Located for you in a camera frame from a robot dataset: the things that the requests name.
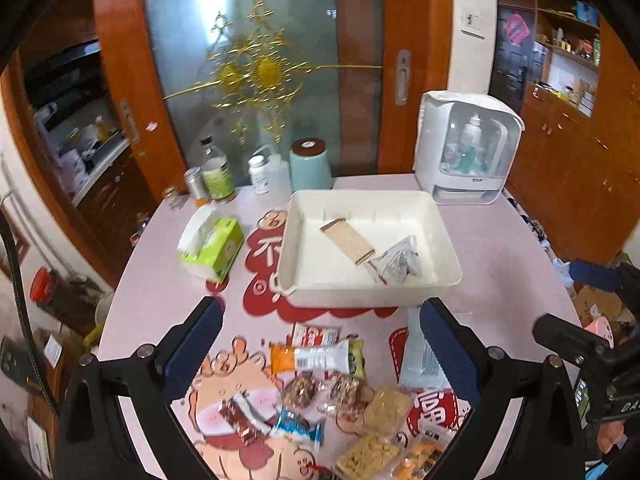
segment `black cable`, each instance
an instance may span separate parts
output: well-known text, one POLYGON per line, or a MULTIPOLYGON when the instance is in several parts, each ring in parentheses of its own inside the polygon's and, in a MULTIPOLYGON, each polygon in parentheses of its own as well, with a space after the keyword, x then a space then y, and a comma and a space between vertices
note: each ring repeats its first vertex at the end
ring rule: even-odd
POLYGON ((20 320, 20 329, 22 330, 22 336, 24 342, 27 345, 27 353, 33 366, 33 371, 36 374, 38 380, 38 386, 40 387, 44 399, 49 405, 49 409, 53 413, 53 416, 60 418, 58 412, 58 403, 53 396, 51 388, 47 383, 44 374, 44 364, 42 363, 42 356, 40 351, 33 340, 33 332, 31 332, 31 325, 29 323, 29 316, 27 314, 27 304, 24 299, 24 289, 22 288, 22 274, 20 273, 20 260, 18 259, 18 252, 15 249, 14 234, 11 231, 9 222, 4 216, 4 212, 0 209, 0 236, 4 242, 4 248, 6 250, 6 256, 9 259, 9 268, 11 270, 11 281, 14 286, 14 298, 15 306, 18 311, 18 319, 20 320))

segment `cardboard box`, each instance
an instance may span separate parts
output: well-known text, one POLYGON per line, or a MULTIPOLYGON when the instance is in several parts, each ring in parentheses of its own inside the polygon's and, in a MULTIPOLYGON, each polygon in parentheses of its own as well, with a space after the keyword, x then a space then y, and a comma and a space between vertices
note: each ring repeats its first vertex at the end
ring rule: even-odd
POLYGON ((589 285, 584 286, 572 301, 583 327, 593 321, 593 314, 600 312, 611 323, 622 311, 622 301, 617 295, 589 285))

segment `small jar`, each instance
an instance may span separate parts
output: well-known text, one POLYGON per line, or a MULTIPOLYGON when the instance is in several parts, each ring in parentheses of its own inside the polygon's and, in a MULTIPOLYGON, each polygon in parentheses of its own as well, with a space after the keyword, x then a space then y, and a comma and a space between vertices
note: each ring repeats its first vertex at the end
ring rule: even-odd
POLYGON ((264 195, 269 191, 266 164, 262 155, 255 155, 249 159, 249 177, 256 195, 264 195))
POLYGON ((178 209, 182 209, 182 206, 185 203, 184 197, 180 194, 180 190, 178 190, 175 186, 169 186, 162 192, 162 198, 167 200, 169 203, 169 207, 171 211, 176 211, 178 209))

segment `blue cloth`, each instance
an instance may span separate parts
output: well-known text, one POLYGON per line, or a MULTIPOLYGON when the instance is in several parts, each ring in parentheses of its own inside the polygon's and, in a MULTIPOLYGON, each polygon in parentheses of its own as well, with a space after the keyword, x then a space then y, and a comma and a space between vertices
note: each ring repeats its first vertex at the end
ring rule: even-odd
POLYGON ((569 264, 569 275, 574 282, 591 285, 606 292, 616 292, 622 286, 617 267, 604 267, 575 260, 569 264))

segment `dark door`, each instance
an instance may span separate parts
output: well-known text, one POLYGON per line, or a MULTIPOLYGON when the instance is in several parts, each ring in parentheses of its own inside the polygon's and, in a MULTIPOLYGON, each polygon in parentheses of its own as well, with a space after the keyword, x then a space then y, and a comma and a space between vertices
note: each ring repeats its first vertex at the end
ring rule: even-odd
POLYGON ((535 34, 533 12, 498 6, 489 95, 520 112, 535 34))

